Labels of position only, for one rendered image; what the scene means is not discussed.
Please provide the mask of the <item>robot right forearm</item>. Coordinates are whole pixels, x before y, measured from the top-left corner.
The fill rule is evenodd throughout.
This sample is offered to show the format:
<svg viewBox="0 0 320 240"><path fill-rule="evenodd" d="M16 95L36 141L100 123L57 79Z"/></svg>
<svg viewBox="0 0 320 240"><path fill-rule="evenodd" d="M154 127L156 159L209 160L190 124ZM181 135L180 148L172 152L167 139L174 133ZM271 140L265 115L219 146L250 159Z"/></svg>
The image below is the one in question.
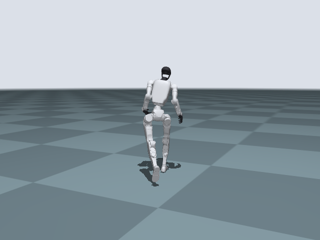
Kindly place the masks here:
<svg viewBox="0 0 320 240"><path fill-rule="evenodd" d="M180 109L180 105L179 105L179 101L178 101L178 99L176 99L176 102L177 102L177 104L176 105L174 105L174 108L175 108L175 111L176 111L176 114L177 114L177 116L179 116L179 115L183 115L182 114L182 112L181 112L181 109Z"/></svg>

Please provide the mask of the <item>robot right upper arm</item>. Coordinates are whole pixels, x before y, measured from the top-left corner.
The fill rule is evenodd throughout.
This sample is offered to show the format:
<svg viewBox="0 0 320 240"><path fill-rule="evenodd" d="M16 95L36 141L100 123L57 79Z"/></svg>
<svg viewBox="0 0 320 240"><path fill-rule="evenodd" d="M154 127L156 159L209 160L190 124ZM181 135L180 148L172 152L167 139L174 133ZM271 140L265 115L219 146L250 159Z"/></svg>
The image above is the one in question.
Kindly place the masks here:
<svg viewBox="0 0 320 240"><path fill-rule="evenodd" d="M171 103L173 105L177 104L177 96L178 96L178 88L177 85L175 83L171 83L171 90L172 90L172 100Z"/></svg>

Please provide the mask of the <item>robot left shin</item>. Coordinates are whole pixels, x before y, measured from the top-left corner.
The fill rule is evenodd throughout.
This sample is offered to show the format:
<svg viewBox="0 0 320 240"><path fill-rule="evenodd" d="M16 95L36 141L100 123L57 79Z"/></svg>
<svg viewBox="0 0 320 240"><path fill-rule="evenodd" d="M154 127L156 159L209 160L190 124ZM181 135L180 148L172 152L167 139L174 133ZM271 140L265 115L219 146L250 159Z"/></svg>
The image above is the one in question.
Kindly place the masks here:
<svg viewBox="0 0 320 240"><path fill-rule="evenodd" d="M156 147L151 147L150 141L147 142L147 150L149 159L151 160L152 167L154 169L154 166L157 166L157 153L156 153Z"/></svg>

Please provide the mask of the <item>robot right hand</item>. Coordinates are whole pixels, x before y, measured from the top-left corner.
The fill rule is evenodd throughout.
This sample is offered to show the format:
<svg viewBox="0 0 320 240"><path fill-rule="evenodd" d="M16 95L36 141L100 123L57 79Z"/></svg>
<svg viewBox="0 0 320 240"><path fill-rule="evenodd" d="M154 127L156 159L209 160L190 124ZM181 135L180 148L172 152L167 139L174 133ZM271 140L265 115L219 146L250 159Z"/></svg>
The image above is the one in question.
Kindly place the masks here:
<svg viewBox="0 0 320 240"><path fill-rule="evenodd" d="M183 122L183 115L179 115L178 117L179 117L178 119L180 119L180 120L178 120L179 124L181 124Z"/></svg>

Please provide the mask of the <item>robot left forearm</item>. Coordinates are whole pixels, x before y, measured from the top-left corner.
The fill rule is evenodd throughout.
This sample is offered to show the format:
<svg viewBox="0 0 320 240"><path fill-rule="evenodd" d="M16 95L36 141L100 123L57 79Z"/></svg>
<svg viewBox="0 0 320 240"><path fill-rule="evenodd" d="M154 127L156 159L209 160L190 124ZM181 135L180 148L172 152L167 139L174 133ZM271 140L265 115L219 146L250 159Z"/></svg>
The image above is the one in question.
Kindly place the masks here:
<svg viewBox="0 0 320 240"><path fill-rule="evenodd" d="M146 94L146 95L147 95L147 94ZM149 105L149 102L150 102L148 99L146 99L146 95L145 95L145 97L144 97L143 107L141 108L142 112L143 112L143 110L146 110L146 111L147 111L148 105Z"/></svg>

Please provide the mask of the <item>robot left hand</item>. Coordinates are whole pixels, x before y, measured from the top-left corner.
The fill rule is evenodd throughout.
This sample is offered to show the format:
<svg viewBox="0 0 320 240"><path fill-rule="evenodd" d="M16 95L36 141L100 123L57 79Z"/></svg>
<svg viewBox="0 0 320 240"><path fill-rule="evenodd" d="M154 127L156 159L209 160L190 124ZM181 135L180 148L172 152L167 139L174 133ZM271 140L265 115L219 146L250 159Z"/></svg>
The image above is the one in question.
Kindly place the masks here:
<svg viewBox="0 0 320 240"><path fill-rule="evenodd" d="M147 109L147 110L149 110L149 109ZM148 112L147 110L143 110L143 113L145 113L145 115L151 113L151 112Z"/></svg>

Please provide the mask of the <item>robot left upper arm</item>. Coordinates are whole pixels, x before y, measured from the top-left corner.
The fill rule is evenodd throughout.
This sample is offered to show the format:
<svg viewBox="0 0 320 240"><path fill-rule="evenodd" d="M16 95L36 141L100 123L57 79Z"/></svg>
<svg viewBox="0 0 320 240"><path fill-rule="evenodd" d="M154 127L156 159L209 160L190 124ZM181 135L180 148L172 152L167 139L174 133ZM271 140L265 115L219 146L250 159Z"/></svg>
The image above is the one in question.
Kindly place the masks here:
<svg viewBox="0 0 320 240"><path fill-rule="evenodd" d="M151 92L153 89L153 84L154 84L154 80L149 80L147 83L147 89L146 89L146 100L151 100L152 96L151 96Z"/></svg>

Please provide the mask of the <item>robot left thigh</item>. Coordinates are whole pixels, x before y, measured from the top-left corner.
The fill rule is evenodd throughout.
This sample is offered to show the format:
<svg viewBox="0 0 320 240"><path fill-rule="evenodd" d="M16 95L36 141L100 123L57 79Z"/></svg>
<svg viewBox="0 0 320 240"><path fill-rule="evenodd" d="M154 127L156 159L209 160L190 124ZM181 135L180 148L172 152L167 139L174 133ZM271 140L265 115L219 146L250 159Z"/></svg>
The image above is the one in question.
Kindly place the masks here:
<svg viewBox="0 0 320 240"><path fill-rule="evenodd" d="M146 143L150 141L150 147L155 148L156 142L153 140L152 121L153 121L153 113L145 115L143 118L143 128L144 128Z"/></svg>

